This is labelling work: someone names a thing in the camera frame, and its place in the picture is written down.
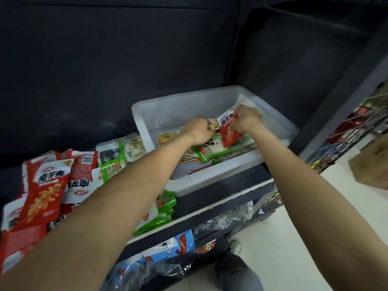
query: plastic bin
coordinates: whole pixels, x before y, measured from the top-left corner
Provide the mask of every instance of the plastic bin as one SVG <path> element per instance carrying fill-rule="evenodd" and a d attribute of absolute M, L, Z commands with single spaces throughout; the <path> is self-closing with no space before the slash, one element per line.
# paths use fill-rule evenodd
<path fill-rule="evenodd" d="M 263 115 L 264 124 L 286 145 L 297 134 L 298 128 L 265 101 L 241 86 L 228 86 L 195 92 L 175 94 L 140 101 L 132 106 L 132 113 L 142 136 L 144 147 L 150 152 L 158 147 L 156 134 L 179 132 L 193 117 L 218 117 L 234 104 L 256 107 Z M 263 162 L 258 150 L 237 156 L 220 164 L 187 175 L 187 172 L 210 163 L 185 162 L 177 165 L 164 187 L 177 197 L 208 186 Z"/>

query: white shelf edge strip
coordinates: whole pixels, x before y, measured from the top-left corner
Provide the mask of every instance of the white shelf edge strip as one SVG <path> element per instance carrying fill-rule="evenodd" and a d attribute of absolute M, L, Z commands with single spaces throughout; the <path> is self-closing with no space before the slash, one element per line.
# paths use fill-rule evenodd
<path fill-rule="evenodd" d="M 190 214 L 188 214 L 188 215 L 182 216 L 182 217 L 178 218 L 177 220 L 173 220 L 172 222 L 170 222 L 170 223 L 168 223 L 168 224 L 166 224 L 166 225 L 163 225 L 163 226 L 161 226 L 161 227 L 159 227 L 159 228 L 156 228 L 156 229 L 154 229 L 154 230 L 151 230 L 151 231 L 149 231 L 149 232 L 146 232 L 146 233 L 144 233 L 144 234 L 141 234 L 141 235 L 139 235 L 139 236 L 137 236 L 137 237 L 134 237 L 134 238 L 130 239 L 130 240 L 127 242 L 127 245 L 129 245 L 129 244 L 131 244 L 131 243 L 133 243 L 133 242 L 136 242 L 136 241 L 138 241 L 138 240 L 141 240 L 141 239 L 143 239 L 143 238 L 145 238 L 145 237 L 147 237 L 147 236 L 149 236 L 149 235 L 155 234 L 155 233 L 157 233 L 157 232 L 159 232 L 159 231 L 161 231 L 161 230 L 164 230 L 164 229 L 167 229 L 167 228 L 169 228 L 169 227 L 172 227 L 173 225 L 176 225 L 176 224 L 178 224 L 178 223 L 180 223 L 180 222 L 182 222 L 182 221 L 184 221 L 184 220 L 187 220 L 187 219 L 189 219 L 189 218 L 191 218 L 191 217 L 193 217 L 193 216 L 196 216 L 196 215 L 198 215 L 198 214 L 200 214 L 200 213 L 202 213 L 202 212 L 205 212 L 205 211 L 207 211 L 207 210 L 210 210 L 210 209 L 212 209 L 212 208 L 214 208 L 214 207 L 216 207 L 216 206 L 218 206 L 218 205 L 221 205 L 221 204 L 224 204 L 224 203 L 226 203 L 226 202 L 228 202 L 228 201 L 230 201 L 230 200 L 236 199 L 236 198 L 238 198 L 238 197 L 240 197 L 240 196 L 242 196 L 242 195 L 245 195 L 245 194 L 247 194 L 247 193 L 249 193 L 249 192 L 251 192 L 251 191 L 253 191 L 253 190 L 256 190 L 256 189 L 258 189 L 258 188 L 260 188 L 260 187 L 266 186 L 266 185 L 268 185 L 268 184 L 270 184 L 270 183 L 273 183 L 273 182 L 274 182 L 274 179 L 269 179 L 269 180 L 264 181 L 264 182 L 262 182 L 262 183 L 260 183 L 260 184 L 254 185 L 254 186 L 252 186 L 252 187 L 250 187 L 250 188 L 247 188 L 247 189 L 244 189 L 244 190 L 242 190 L 242 191 L 240 191 L 240 192 L 238 192 L 238 193 L 234 193 L 233 195 L 231 195 L 231 196 L 229 196 L 229 197 L 226 197 L 226 198 L 224 198 L 224 199 L 222 199 L 222 200 L 220 200 L 220 201 L 218 201 L 218 202 L 215 202 L 215 203 L 213 203 L 213 204 L 210 204 L 210 205 L 208 205 L 208 206 L 205 206 L 205 207 L 203 207 L 203 208 L 201 208 L 201 209 L 199 209 L 199 210 L 196 210 L 196 211 L 194 211 L 194 212 L 192 212 L 192 213 L 190 213 Z"/>

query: gray pants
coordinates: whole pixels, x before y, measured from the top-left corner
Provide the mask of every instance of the gray pants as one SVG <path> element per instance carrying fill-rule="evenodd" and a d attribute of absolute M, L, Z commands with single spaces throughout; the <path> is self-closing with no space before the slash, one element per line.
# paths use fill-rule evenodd
<path fill-rule="evenodd" d="M 215 269 L 218 285 L 223 291 L 264 291 L 257 274 L 230 251 L 225 252 Z"/>

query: white tile floor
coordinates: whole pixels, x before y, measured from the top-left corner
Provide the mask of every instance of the white tile floor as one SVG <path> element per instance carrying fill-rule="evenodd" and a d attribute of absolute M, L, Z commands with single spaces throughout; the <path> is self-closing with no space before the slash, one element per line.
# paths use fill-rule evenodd
<path fill-rule="evenodd" d="M 388 191 L 357 183 L 347 161 L 359 151 L 353 148 L 322 173 L 369 222 L 388 244 Z M 331 290 L 318 272 L 284 206 L 268 220 L 257 223 L 233 239 L 244 247 L 242 258 L 259 275 L 265 291 Z M 207 266 L 169 291 L 216 291 L 214 266 Z"/>

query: white shoe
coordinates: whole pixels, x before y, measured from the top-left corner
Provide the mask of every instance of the white shoe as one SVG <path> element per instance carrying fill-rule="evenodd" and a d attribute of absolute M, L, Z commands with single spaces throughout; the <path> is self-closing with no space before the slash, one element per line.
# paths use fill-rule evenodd
<path fill-rule="evenodd" d="M 243 253 L 243 245 L 239 240 L 233 240 L 229 246 L 233 254 L 240 256 Z"/>

